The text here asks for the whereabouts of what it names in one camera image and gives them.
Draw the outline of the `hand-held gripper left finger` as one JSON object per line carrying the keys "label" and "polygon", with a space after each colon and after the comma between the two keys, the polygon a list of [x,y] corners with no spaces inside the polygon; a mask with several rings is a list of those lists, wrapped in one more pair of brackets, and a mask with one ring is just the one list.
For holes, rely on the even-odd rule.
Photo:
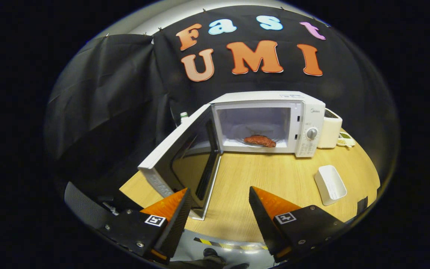
{"label": "hand-held gripper left finger", "polygon": [[127,209],[103,221],[99,233],[116,245],[150,261],[174,257],[192,204],[190,188],[135,211]]}

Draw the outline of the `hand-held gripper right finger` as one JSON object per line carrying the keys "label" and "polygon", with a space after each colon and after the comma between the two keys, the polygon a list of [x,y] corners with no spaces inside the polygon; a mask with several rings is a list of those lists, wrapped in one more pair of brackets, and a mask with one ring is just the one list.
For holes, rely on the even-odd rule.
{"label": "hand-held gripper right finger", "polygon": [[344,234],[348,225],[316,205],[298,206],[251,186],[249,203],[275,262],[299,260]]}

